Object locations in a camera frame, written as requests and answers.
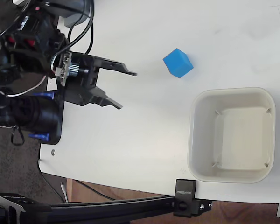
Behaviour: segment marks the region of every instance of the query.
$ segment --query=wire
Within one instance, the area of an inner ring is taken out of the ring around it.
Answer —
[[[29,9],[32,3],[33,3],[32,0],[27,1],[27,3],[25,4],[25,6],[21,11],[21,14],[15,18],[15,20],[9,27],[7,27],[3,32],[0,33],[0,39],[19,21],[19,19],[27,12],[27,10]]]
[[[7,127],[7,126],[0,125],[0,128],[14,128],[14,127],[17,127],[17,126]]]
[[[71,11],[71,12],[74,12],[74,13],[79,13],[79,14],[82,14],[87,16],[88,18],[90,18],[90,16],[88,14],[85,13],[85,9],[86,9],[86,3],[84,1],[84,10],[81,11],[81,10],[78,10],[78,9],[75,9],[75,8],[72,8],[72,7],[68,7],[66,5],[62,5],[62,4],[59,4],[59,3],[54,3],[54,2],[50,2],[49,4],[45,4],[44,5],[45,7],[54,7],[54,8],[60,8],[60,9],[65,9],[65,10],[68,10],[68,11]]]
[[[30,89],[27,89],[27,90],[24,91],[24,92],[20,92],[20,93],[17,93],[17,94],[7,94],[7,95],[6,95],[4,92],[2,92],[2,91],[0,90],[0,93],[1,93],[2,95],[6,95],[6,96],[8,96],[8,97],[18,97],[18,96],[21,96],[21,95],[24,95],[24,94],[30,92],[31,90],[36,89],[37,87],[39,87],[39,86],[43,83],[43,81],[45,81],[45,79],[46,79],[46,76],[43,76],[42,79],[41,79],[41,81],[40,81],[38,84],[36,84],[35,86],[33,86],[33,87],[30,88]]]
[[[52,185],[47,181],[47,179],[44,177],[44,175],[42,174],[41,169],[39,168],[39,161],[40,161],[40,157],[41,157],[41,149],[38,152],[38,160],[37,160],[37,169],[39,171],[39,173],[41,174],[43,180],[46,182],[46,184],[52,189],[52,191],[59,197],[59,199],[62,201],[62,203],[65,203],[64,199],[61,197],[61,195],[52,187]]]
[[[21,143],[14,143],[14,132],[15,130],[18,130],[19,134],[20,134],[20,137],[22,139],[22,142]],[[13,132],[11,132],[11,137],[10,137],[10,142],[14,145],[14,146],[22,146],[24,145],[25,143],[25,138],[24,138],[24,135],[23,135],[23,132],[20,128],[20,126],[16,126],[14,129],[13,129]]]
[[[86,2],[85,1],[86,0],[83,1],[83,12],[85,12],[85,10],[86,10]],[[67,35],[67,39],[69,40],[69,42],[70,42],[70,36],[71,36],[71,33],[73,32],[74,26],[77,25],[82,18],[83,18],[83,14],[81,13],[80,18],[71,26],[71,28],[69,30],[69,33]]]
[[[88,188],[89,190],[92,190],[94,193],[96,193],[96,194],[98,194],[98,195],[101,195],[101,196],[104,197],[104,198],[107,198],[107,199],[109,199],[109,200],[111,200],[111,201],[116,201],[116,199],[114,199],[114,198],[112,198],[112,197],[109,197],[109,196],[107,196],[107,195],[104,195],[104,194],[98,192],[97,190],[93,189],[92,187],[88,186],[87,184],[84,184],[84,183],[81,182],[81,181],[78,181],[78,180],[75,180],[75,181],[78,182],[79,184],[83,185],[84,187]]]
[[[65,46],[64,48],[62,48],[58,52],[56,52],[54,54],[54,56],[61,54],[62,52],[70,49],[72,46],[74,46],[76,43],[78,43],[85,36],[85,34],[88,32],[88,30],[92,26],[93,17],[94,17],[94,1],[91,0],[91,15],[90,15],[90,19],[88,21],[88,24],[87,24],[86,28],[83,30],[83,32],[75,40],[73,40],[73,42],[69,43],[67,46]]]
[[[88,47],[88,49],[86,50],[85,54],[89,54],[89,52],[90,52],[91,49],[92,49],[92,46],[93,46],[93,24],[92,24],[92,26],[91,26],[91,41],[90,41],[89,47]]]

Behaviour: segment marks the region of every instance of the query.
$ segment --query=black cable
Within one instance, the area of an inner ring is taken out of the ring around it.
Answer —
[[[61,195],[52,187],[52,185],[47,181],[47,179],[44,177],[44,175],[42,174],[41,169],[39,168],[39,160],[41,157],[41,149],[39,149],[38,152],[38,160],[37,160],[37,169],[39,171],[39,173],[41,174],[43,180],[46,182],[46,184],[52,189],[52,191],[60,198],[60,200],[62,201],[62,203],[65,203],[65,200],[61,197]]]
[[[87,184],[84,184],[84,183],[81,182],[81,181],[78,181],[78,180],[75,180],[75,181],[78,182],[79,184],[83,185],[84,187],[88,188],[89,190],[92,190],[94,193],[96,193],[96,194],[98,194],[98,195],[101,195],[101,196],[104,197],[104,198],[107,198],[107,199],[109,199],[109,200],[111,200],[111,201],[116,201],[116,199],[114,199],[114,198],[112,198],[112,197],[109,197],[109,196],[107,196],[107,195],[104,195],[104,194],[98,192],[97,190],[93,189],[92,187],[88,186]]]
[[[83,12],[85,12],[86,10],[86,0],[83,1]],[[71,26],[70,30],[69,30],[69,34],[67,35],[67,39],[69,40],[70,42],[70,36],[71,36],[71,33],[73,32],[74,30],[74,26],[78,24],[78,22],[80,22],[80,20],[83,18],[83,14],[81,14],[80,18]]]
[[[89,15],[85,13],[85,9],[86,9],[85,1],[84,1],[84,10],[83,11],[75,9],[75,8],[72,8],[72,7],[68,7],[68,6],[59,4],[59,3],[53,3],[53,2],[51,2],[48,6],[44,5],[44,7],[54,7],[54,8],[65,9],[65,10],[68,10],[68,11],[71,11],[71,12],[74,12],[74,13],[82,14],[82,16],[85,15],[85,16],[87,16],[89,18]]]
[[[21,143],[14,143],[14,132],[15,130],[18,130],[19,134],[20,134],[20,137],[22,139],[22,142]],[[11,143],[14,145],[14,146],[22,146],[24,145],[25,143],[25,138],[24,138],[24,135],[23,135],[23,132],[21,131],[21,128],[20,126],[17,126],[13,129],[13,132],[11,133],[11,137],[10,137],[10,141]]]
[[[23,9],[21,11],[21,14],[15,18],[15,20],[9,27],[7,27],[3,32],[0,33],[0,39],[19,21],[19,19],[27,12],[27,10],[29,9],[29,7],[31,6],[32,3],[33,3],[33,0],[27,1],[27,3],[25,4],[25,6],[23,7]]]
[[[91,41],[90,41],[89,47],[88,47],[87,51],[85,52],[85,54],[89,54],[89,52],[92,49],[92,46],[93,46],[93,24],[91,26]]]
[[[92,22],[93,22],[93,16],[94,16],[94,1],[91,0],[91,15],[90,15],[90,19],[88,21],[88,24],[86,26],[86,28],[83,30],[83,32],[75,39],[73,40],[73,42],[69,43],[67,46],[65,46],[64,48],[62,48],[61,50],[59,50],[58,52],[56,52],[51,61],[53,61],[53,58],[61,53],[63,53],[64,51],[67,51],[68,49],[70,49],[72,46],[74,46],[76,43],[78,43],[84,36],[85,34],[88,32],[88,30],[90,29],[90,27],[92,26]]]

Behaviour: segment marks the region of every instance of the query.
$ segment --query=black mount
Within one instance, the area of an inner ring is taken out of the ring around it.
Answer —
[[[0,223],[123,224],[171,212],[175,216],[192,217],[211,210],[212,201],[195,199],[196,181],[176,180],[175,190],[175,196],[55,205],[0,193]]]

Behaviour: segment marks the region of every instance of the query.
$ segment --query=black bracket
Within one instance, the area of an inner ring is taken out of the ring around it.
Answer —
[[[46,205],[18,194],[0,193],[0,220],[8,224],[123,224],[173,212],[175,216],[199,216],[210,211],[212,201],[195,199],[196,181],[176,180],[174,196],[158,196],[99,203]]]
[[[199,216],[210,211],[212,201],[195,199],[196,181],[176,180],[174,212],[175,216],[192,217]]]
[[[0,206],[6,211],[8,224],[45,224],[52,211],[49,205],[11,193],[0,193]]]
[[[77,68],[76,74],[73,75],[70,72],[70,76],[67,78],[65,101],[80,106],[92,103],[100,106],[112,105],[117,109],[122,108],[119,103],[108,97],[103,90],[96,86],[99,70],[113,70],[130,76],[136,76],[136,73],[127,70],[123,63],[77,52],[72,52],[71,62]]]

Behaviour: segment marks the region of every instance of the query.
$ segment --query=red component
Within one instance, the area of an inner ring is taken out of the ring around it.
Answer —
[[[14,39],[13,39],[11,36],[8,38],[8,40],[9,40],[9,42],[11,42],[11,43],[15,43]]]
[[[15,43],[15,40],[11,36],[8,38],[8,41],[11,43]],[[25,42],[27,42],[31,47],[35,45],[35,41],[32,40],[25,40]]]
[[[25,40],[31,47],[35,45],[35,41]]]

